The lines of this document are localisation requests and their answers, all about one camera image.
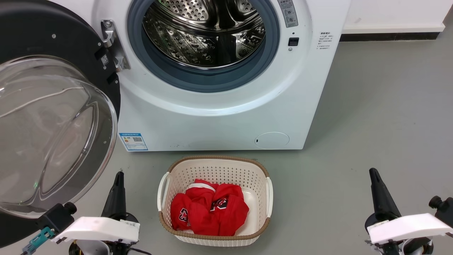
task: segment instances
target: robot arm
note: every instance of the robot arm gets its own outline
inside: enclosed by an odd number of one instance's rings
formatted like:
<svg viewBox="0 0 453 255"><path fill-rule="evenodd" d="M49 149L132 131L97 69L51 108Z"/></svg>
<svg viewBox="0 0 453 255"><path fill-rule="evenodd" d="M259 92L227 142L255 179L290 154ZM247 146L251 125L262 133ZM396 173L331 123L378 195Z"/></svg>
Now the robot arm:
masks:
<svg viewBox="0 0 453 255"><path fill-rule="evenodd" d="M437 209L435 216L425 213L401 216L379 172L370 169L371 192L375 212L365 222L370 236L366 242L383 255L432 254L432 236L453 237L453 198L442 201L435 196L429 206Z"/></svg>
<svg viewBox="0 0 453 255"><path fill-rule="evenodd" d="M124 173L118 172L101 217L72 217L77 208L72 203L57 204L44 213L37 221L41 232L22 251L31 255L47 240L57 244L62 241L74 242L74 249L89 254L126 255L139 241L140 224L126 212Z"/></svg>

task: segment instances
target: black baseboard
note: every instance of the black baseboard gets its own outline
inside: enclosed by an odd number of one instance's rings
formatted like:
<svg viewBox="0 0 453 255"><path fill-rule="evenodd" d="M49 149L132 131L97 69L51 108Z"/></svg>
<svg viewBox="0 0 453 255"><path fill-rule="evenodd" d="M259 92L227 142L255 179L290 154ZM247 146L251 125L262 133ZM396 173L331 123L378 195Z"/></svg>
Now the black baseboard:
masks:
<svg viewBox="0 0 453 255"><path fill-rule="evenodd" d="M436 40L436 38L439 34L440 34L440 32L342 34L340 37L340 42Z"/></svg>

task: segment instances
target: door hinge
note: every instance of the door hinge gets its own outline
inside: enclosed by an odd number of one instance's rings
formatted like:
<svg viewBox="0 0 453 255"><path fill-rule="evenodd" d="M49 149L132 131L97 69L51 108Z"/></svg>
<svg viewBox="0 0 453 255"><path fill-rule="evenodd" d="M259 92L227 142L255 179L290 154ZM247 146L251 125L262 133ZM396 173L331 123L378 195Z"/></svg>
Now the door hinge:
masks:
<svg viewBox="0 0 453 255"><path fill-rule="evenodd" d="M124 69L130 69L129 61L124 52L123 45L121 44L113 20L103 20L101 22L101 30L104 35L104 39L102 39L104 47L108 48L109 52L114 57L116 72L118 73Z"/></svg>

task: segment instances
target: plastic basket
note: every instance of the plastic basket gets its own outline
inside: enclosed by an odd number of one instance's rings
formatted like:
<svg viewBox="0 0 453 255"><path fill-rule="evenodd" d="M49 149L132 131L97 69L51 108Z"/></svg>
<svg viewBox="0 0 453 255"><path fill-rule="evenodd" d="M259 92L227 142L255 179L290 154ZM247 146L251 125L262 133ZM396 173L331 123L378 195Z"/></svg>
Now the plastic basket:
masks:
<svg viewBox="0 0 453 255"><path fill-rule="evenodd" d="M170 206L177 193L184 193L195 179L211 183L232 183L242 187L249 206L246 223L236 236L196 235L171 227ZM157 208L162 226L181 241L207 246L246 246L266 230L272 214L273 188L269 174L260 163L237 157L186 157L175 162L162 177L157 193Z"/></svg>

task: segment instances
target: white wall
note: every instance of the white wall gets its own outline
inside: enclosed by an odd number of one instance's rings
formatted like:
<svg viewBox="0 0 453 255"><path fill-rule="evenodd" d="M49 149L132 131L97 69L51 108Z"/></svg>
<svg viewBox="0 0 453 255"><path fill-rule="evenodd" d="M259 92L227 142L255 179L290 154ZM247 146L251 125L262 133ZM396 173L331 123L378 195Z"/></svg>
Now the white wall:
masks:
<svg viewBox="0 0 453 255"><path fill-rule="evenodd" d="M453 0L352 0L344 34L441 32Z"/></svg>

